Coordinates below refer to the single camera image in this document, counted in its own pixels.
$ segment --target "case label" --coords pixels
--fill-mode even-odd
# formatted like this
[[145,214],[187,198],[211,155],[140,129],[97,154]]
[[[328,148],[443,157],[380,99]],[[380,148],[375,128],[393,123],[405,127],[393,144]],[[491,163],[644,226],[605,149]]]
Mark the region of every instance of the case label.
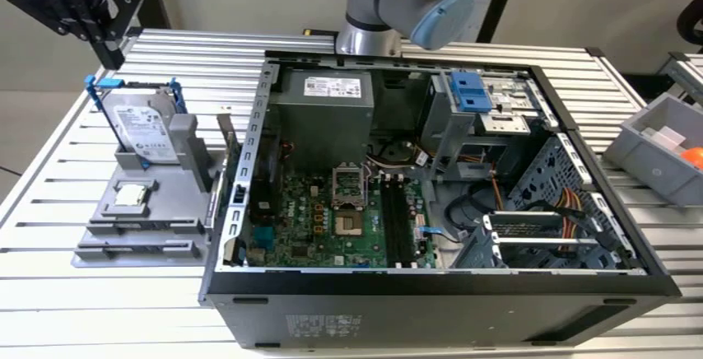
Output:
[[361,79],[347,77],[309,77],[305,79],[305,96],[361,98]]
[[288,333],[296,338],[356,337],[361,315],[285,315]]

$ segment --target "gray storage box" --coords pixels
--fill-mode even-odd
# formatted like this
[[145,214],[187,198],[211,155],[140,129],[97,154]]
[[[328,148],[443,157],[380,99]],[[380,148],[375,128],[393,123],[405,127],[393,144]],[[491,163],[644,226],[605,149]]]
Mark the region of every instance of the gray storage box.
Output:
[[703,171],[679,156],[703,147],[703,111],[664,94],[621,128],[603,156],[675,205],[703,205]]

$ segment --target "orange object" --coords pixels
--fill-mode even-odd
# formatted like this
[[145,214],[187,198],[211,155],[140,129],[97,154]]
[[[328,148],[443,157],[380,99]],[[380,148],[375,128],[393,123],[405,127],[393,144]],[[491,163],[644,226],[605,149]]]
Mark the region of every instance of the orange object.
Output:
[[693,166],[703,169],[703,147],[693,147],[681,153],[681,157],[691,161]]

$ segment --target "floor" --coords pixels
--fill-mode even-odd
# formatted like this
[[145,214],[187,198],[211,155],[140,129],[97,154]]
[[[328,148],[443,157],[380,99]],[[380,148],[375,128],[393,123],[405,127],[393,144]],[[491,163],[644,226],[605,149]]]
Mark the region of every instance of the floor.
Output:
[[[24,172],[77,95],[77,91],[0,91],[1,167]],[[17,180],[0,170],[0,202]]]

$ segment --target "motherboard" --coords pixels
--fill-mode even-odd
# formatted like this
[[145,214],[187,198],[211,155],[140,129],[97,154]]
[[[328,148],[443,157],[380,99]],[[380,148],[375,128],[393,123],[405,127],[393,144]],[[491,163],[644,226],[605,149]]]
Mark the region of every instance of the motherboard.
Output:
[[277,217],[253,228],[252,266],[435,267],[432,237],[420,232],[428,219],[417,181],[355,179],[352,170],[341,170],[288,173],[281,186]]

